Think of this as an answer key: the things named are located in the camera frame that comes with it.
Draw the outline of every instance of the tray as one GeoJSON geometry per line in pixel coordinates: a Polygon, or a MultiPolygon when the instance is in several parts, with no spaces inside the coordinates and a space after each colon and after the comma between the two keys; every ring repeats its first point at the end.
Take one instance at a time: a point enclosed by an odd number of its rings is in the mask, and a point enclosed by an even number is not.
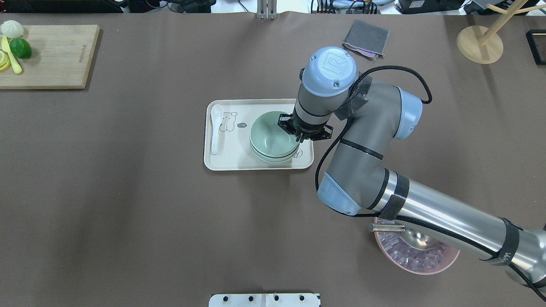
{"type": "Polygon", "coordinates": [[[206,108],[205,150],[203,162],[211,170],[256,170],[256,169],[304,169],[314,160],[313,142],[301,143],[294,158],[269,163],[260,160],[250,146],[250,128],[260,115],[270,111],[292,113],[296,99],[246,99],[216,100],[206,108]],[[224,118],[218,138],[218,154],[210,152],[212,120],[210,110],[219,104],[224,109],[224,118]]]}

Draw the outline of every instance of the blue joint cover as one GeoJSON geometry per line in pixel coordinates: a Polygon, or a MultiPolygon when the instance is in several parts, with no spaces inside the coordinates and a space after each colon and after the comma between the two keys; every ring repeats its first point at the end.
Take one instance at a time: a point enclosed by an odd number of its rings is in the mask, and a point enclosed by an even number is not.
{"type": "Polygon", "coordinates": [[[346,50],[324,47],[309,59],[301,82],[315,96],[332,97],[348,90],[357,76],[357,64],[346,50]]]}
{"type": "Polygon", "coordinates": [[[361,207],[347,194],[337,182],[324,173],[321,186],[318,188],[318,198],[328,207],[346,215],[355,215],[361,207]]]}
{"type": "Polygon", "coordinates": [[[423,102],[419,97],[416,97],[399,87],[396,88],[400,91],[402,111],[400,112],[398,131],[396,132],[396,135],[394,135],[394,138],[403,140],[410,136],[413,129],[417,126],[417,123],[419,123],[421,113],[423,112],[423,102]]]}

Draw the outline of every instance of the cartoon bear print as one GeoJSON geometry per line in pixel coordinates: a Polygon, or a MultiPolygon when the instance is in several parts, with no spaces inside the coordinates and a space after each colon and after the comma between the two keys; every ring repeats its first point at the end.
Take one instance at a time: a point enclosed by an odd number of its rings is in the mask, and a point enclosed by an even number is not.
{"type": "Polygon", "coordinates": [[[220,124],[220,131],[231,132],[235,129],[235,120],[237,118],[237,112],[224,112],[222,117],[222,123],[220,124]]]}

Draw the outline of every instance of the wooden cutting board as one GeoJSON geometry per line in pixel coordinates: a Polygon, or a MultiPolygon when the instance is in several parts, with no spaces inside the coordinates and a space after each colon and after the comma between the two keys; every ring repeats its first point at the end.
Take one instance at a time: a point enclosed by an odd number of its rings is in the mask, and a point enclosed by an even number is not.
{"type": "Polygon", "coordinates": [[[0,72],[0,90],[85,88],[99,26],[24,26],[32,57],[17,59],[23,72],[0,72]]]}

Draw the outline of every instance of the white spoon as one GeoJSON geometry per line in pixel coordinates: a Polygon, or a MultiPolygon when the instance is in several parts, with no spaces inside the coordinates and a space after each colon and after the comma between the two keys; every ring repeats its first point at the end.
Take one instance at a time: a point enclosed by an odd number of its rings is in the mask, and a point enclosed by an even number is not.
{"type": "Polygon", "coordinates": [[[210,146],[210,152],[212,152],[213,155],[218,153],[218,130],[220,130],[223,113],[224,109],[219,104],[213,105],[210,110],[210,117],[212,119],[212,144],[210,146]]]}

